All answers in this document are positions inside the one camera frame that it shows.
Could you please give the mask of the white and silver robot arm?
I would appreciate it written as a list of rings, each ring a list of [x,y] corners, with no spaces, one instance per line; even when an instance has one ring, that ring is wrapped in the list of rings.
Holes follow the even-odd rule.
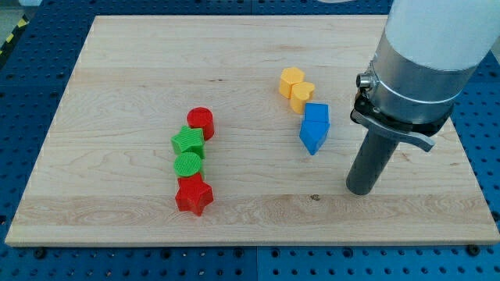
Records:
[[[424,151],[499,36],[499,0],[393,2],[372,60],[356,77],[352,119],[365,148]]]

